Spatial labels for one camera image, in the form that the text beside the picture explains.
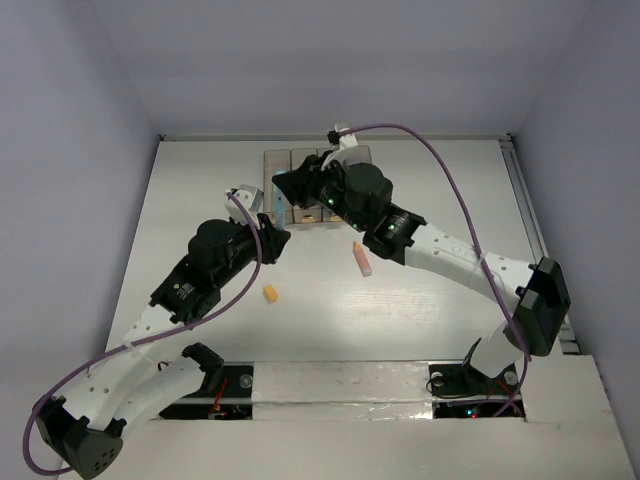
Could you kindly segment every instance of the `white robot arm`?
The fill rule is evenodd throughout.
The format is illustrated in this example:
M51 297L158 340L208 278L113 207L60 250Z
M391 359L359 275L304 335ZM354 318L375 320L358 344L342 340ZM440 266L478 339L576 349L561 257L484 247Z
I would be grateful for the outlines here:
M484 395L486 380L523 355L548 355L571 304L560 266L546 257L537 265L493 253L479 258L474 246L393 204L393 184L376 166L350 156L357 151L355 136L338 130L329 133L337 151L309 156L296 170L273 177L287 200L301 208L320 204L331 210L364 232L364 245L381 258L431 271L504 303L509 321L478 339L458 369L438 371L430 365L432 374L440 374L432 393Z
M258 213L260 190L241 185L227 193L235 198L225 205L229 221L200 225L188 254L153 292L149 306L123 338L121 353L96 364L37 412L45 443L82 478L101 474L136 425L185 395L210 394L219 387L224 361L194 343L196 332L185 326L203 319L220 302L222 287L250 262L275 263L291 236ZM247 219L256 229L260 252ZM177 330L184 331L172 335ZM160 338L138 344L153 336ZM160 364L167 366L158 371ZM198 371L200 375L189 375Z

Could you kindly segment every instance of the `white wall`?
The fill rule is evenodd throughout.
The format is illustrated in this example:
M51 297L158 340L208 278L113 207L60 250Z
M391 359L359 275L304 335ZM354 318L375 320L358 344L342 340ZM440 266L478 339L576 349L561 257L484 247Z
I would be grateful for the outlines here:
M640 2L597 0L516 136L550 253L640 472Z
M514 131L591 0L91 0L163 133Z
M86 1L0 0L3 479L41 478L30 409L106 341L157 145L120 67Z

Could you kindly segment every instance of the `small orange cube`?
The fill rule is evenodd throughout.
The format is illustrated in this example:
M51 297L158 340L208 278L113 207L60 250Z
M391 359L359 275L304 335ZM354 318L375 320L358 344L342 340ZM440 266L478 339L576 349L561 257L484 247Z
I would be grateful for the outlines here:
M273 285L267 285L264 287L264 296L267 298L269 303L274 303L278 300L278 293L276 292L276 289L273 288Z

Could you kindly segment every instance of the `black mount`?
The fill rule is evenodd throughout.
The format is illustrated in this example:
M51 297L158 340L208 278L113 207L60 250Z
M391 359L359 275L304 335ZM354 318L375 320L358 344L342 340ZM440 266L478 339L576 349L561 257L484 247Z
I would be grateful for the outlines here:
M253 374L251 363L225 365L215 390L199 390L184 397L199 399L197 404L174 403L159 415L167 420L250 420Z
M267 215L258 214L262 263L280 257L291 233L278 230ZM151 294L149 305L160 305L185 325L204 317L220 302L220 290L251 261L257 260L255 240L248 225L233 220L209 220L189 241L187 255Z
M571 307L569 291L560 265L555 260L542 257L533 270L526 287L519 287L516 294L520 301L513 319L527 340L529 352L537 357L551 353L553 343L560 332L564 317ZM506 332L513 345L518 345L513 333Z
M220 384L224 361L201 343L188 346L183 357L193 359L205 374L198 393L210 394ZM64 408L66 399L50 398L38 413L36 425L44 442L60 455L84 480L100 475L122 450L124 419L112 419L104 431L88 428L85 416L74 418Z
M50 398L40 410L36 425L44 442L85 480L100 475L122 450L122 430L127 422L112 420L104 431L87 428L89 419L75 419L63 407L65 398Z
M335 130L331 130L327 133L327 138L329 139L329 143L331 145L340 145L340 134Z
M470 364L478 343L480 339L471 346L462 363L429 363L429 381L426 388L433 396L442 400L452 400L505 393L498 382L511 385L510 380L513 377L505 378L505 376L515 375L515 366L509 365L496 378L489 378L478 372Z

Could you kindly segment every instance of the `orange block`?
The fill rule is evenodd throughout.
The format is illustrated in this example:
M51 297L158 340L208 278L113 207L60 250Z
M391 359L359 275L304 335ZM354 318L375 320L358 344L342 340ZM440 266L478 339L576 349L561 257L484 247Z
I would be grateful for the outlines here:
M264 287L264 296L267 298L269 303L273 303L278 299L278 293L276 289L273 288L273 285L267 285Z
M358 262L362 276L370 276L372 273L371 265L369 265L369 260L367 260L367 256L358 242L353 242L353 256L356 257L356 262Z

